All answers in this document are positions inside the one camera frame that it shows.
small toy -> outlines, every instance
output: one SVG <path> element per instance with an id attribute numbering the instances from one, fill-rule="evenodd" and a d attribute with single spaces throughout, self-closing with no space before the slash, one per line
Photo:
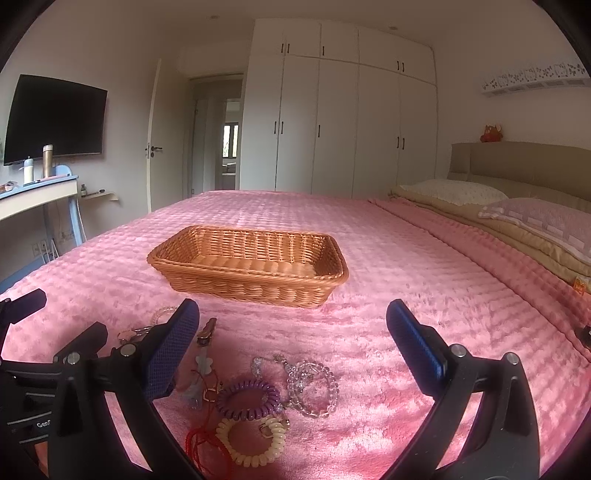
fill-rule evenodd
<path id="1" fill-rule="evenodd" d="M 503 129 L 500 125 L 487 125 L 484 129 L 484 134 L 480 137 L 482 143 L 500 142 L 503 140 Z"/>

television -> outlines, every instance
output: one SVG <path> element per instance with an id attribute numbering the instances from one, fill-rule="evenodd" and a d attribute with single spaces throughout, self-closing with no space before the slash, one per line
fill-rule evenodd
<path id="1" fill-rule="evenodd" d="M 100 154 L 107 91 L 36 75 L 21 75 L 12 99 L 4 165 L 43 156 Z"/>

cabinet door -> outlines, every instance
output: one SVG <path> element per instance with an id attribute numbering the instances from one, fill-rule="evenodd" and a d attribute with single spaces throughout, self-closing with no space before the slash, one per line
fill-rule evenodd
<path id="1" fill-rule="evenodd" d="M 400 76 L 359 66 L 359 116 L 353 198 L 386 198 L 396 185 Z"/>
<path id="2" fill-rule="evenodd" d="M 277 154 L 278 192 L 310 193 L 319 59 L 285 57 Z"/>
<path id="3" fill-rule="evenodd" d="M 400 60 L 399 72 L 435 85 L 435 61 L 433 51 L 420 43 L 394 37 Z"/>
<path id="4" fill-rule="evenodd" d="M 398 184 L 413 185 L 435 176 L 437 92 L 435 85 L 400 77 L 401 138 Z"/>
<path id="5" fill-rule="evenodd" d="M 283 56 L 251 55 L 246 76 L 241 190 L 275 190 Z"/>
<path id="6" fill-rule="evenodd" d="M 320 22 L 301 18 L 287 18 L 282 22 L 286 54 L 320 57 Z"/>
<path id="7" fill-rule="evenodd" d="M 357 27 L 338 22 L 322 22 L 320 58 L 359 62 Z"/>
<path id="8" fill-rule="evenodd" d="M 279 18 L 259 18 L 252 34 L 251 55 L 285 52 L 283 39 L 283 20 Z"/>
<path id="9" fill-rule="evenodd" d="M 320 60 L 312 193 L 351 198 L 359 65 Z"/>
<path id="10" fill-rule="evenodd" d="M 393 35 L 359 27 L 359 62 L 381 69 L 397 70 L 396 43 Z"/>

clear crystal bracelet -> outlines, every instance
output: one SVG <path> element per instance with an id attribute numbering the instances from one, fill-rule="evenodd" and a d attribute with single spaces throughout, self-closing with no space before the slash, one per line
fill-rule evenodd
<path id="1" fill-rule="evenodd" d="M 263 360 L 282 365 L 283 370 L 287 373 L 287 392 L 289 399 L 280 402 L 275 409 L 276 412 L 281 412 L 286 408 L 293 408 L 306 417 L 326 418 L 336 410 L 337 402 L 339 400 L 339 384 L 335 380 L 335 375 L 327 366 L 311 361 L 302 361 L 296 364 L 291 364 L 283 355 L 279 354 L 273 355 L 273 358 L 256 356 L 252 359 L 251 372 L 257 379 L 262 378 Z M 306 386 L 317 377 L 324 378 L 328 385 L 329 401 L 324 410 L 315 410 L 305 405 L 300 398 L 300 394 L 304 391 Z"/>

white bottle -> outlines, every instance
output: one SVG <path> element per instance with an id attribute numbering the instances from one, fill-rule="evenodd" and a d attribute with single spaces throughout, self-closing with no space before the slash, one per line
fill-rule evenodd
<path id="1" fill-rule="evenodd" d="M 26 185 L 27 183 L 33 183 L 35 178 L 33 177 L 33 159 L 28 158 L 25 160 L 25 166 L 21 168 L 24 172 L 24 180 L 23 184 Z"/>

